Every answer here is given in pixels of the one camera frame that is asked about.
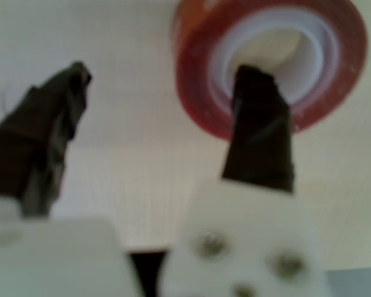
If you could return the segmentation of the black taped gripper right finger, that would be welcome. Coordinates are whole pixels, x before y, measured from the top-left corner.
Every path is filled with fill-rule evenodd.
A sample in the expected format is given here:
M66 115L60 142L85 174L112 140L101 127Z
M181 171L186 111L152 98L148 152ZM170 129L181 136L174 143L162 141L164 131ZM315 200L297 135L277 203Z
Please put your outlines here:
M294 197L289 106L271 75L241 66L232 107L222 178L196 189L161 296L328 296L311 216Z

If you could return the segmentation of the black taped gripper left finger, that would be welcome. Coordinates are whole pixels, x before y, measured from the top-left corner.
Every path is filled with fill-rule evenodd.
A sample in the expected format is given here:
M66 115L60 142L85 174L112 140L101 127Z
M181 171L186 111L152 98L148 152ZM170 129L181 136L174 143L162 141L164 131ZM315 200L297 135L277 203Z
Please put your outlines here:
M75 62L0 122L0 296L141 296L105 220L52 220L91 74Z

